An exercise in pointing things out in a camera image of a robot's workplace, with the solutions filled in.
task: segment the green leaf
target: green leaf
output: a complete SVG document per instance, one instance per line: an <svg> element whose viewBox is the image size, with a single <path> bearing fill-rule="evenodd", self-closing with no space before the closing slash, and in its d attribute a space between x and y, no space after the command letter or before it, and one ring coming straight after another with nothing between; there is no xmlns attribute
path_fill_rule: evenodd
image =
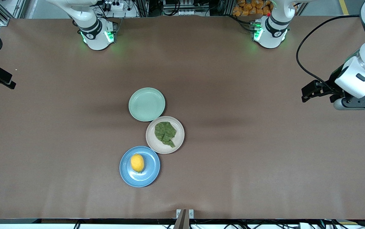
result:
<svg viewBox="0 0 365 229"><path fill-rule="evenodd" d="M170 122L160 122L156 125L154 129L154 134L156 138L160 140L164 145L169 145L175 147L174 142L171 141L177 131L172 127Z"/></svg>

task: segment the tabletop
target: tabletop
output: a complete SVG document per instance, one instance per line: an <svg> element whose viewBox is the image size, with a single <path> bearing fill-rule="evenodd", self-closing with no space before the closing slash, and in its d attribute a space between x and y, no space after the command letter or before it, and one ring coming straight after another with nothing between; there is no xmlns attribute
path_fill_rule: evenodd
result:
<svg viewBox="0 0 365 229"><path fill-rule="evenodd" d="M69 19L12 19L1 28L0 218L365 219L365 111L329 97L301 102L313 80L300 41L328 17L295 17L265 49L228 17L125 19L93 51ZM315 32L304 66L329 78L365 42L358 18ZM154 183L123 182L123 154L149 123L130 96L154 87L185 142L159 155Z"/></svg>

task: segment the yellow tape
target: yellow tape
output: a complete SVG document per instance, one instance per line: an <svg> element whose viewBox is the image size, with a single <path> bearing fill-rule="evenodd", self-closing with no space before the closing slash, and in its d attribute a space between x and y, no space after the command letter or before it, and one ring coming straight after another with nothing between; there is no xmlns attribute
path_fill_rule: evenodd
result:
<svg viewBox="0 0 365 229"><path fill-rule="evenodd" d="M343 14L344 15L349 15L348 8L346 7L345 0L339 0L339 4L341 5Z"/></svg>

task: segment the lemon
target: lemon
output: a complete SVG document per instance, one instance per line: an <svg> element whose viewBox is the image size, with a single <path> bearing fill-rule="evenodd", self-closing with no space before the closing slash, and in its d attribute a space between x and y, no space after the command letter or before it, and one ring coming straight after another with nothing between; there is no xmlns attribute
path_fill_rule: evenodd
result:
<svg viewBox="0 0 365 229"><path fill-rule="evenodd" d="M144 159L140 154L135 154L130 159L130 165L132 166L132 169L136 172L143 171L144 168Z"/></svg>

